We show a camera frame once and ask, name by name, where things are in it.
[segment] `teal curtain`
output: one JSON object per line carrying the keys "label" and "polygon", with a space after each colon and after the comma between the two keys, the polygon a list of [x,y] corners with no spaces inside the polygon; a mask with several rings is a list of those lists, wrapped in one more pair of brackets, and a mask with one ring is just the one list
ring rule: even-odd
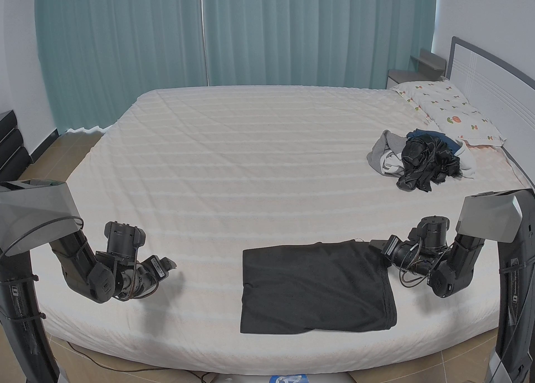
{"label": "teal curtain", "polygon": [[384,88],[430,50],[436,0],[203,0],[210,85]]}
{"label": "teal curtain", "polygon": [[59,132],[113,124],[144,92],[205,86],[201,0],[35,0]]}

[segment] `tile floor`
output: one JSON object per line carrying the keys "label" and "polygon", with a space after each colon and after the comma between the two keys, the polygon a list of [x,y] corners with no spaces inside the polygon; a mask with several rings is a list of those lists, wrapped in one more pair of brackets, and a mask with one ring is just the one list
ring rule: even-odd
{"label": "tile floor", "polygon": [[[43,178],[65,181],[82,161],[91,147],[97,143],[101,133],[70,133],[61,136],[31,165],[21,179]],[[482,383],[485,378],[488,356],[495,344],[496,330],[488,331],[464,343],[453,346],[424,358],[400,364],[386,365],[369,370],[351,372],[357,383],[463,383],[466,380]],[[195,376],[182,370],[144,371],[141,373],[119,373],[104,370],[90,360],[74,352],[68,344],[52,336],[50,339],[54,356],[65,368],[71,383],[196,383]],[[143,368],[144,364],[122,360],[102,353],[91,352],[82,347],[77,350],[89,354],[99,364],[121,370]],[[0,380],[6,383],[25,381],[11,348],[0,330]],[[214,374],[205,377],[207,382]]]}

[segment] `wall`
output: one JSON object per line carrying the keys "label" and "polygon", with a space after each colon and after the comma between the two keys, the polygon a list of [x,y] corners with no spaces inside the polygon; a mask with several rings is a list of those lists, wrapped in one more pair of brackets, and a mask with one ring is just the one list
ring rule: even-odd
{"label": "wall", "polygon": [[32,153],[56,129],[37,57],[34,0],[0,1],[0,111],[15,111]]}
{"label": "wall", "polygon": [[433,51],[447,59],[453,35],[535,78],[535,0],[437,0]]}

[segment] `pillow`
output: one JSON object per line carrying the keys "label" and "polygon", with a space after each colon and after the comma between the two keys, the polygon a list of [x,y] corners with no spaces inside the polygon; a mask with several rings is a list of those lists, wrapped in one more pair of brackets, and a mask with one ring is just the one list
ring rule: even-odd
{"label": "pillow", "polygon": [[449,80],[411,81],[391,89],[413,104],[416,111],[424,112],[427,119],[434,120],[452,139],[460,138],[471,146],[504,145],[499,130]]}

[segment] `headboard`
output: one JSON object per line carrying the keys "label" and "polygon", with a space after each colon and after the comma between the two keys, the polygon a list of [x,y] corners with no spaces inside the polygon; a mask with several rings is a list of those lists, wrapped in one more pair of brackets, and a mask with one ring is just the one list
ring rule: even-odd
{"label": "headboard", "polygon": [[451,39],[446,77],[506,137],[504,150],[535,181],[535,80],[458,37]]}

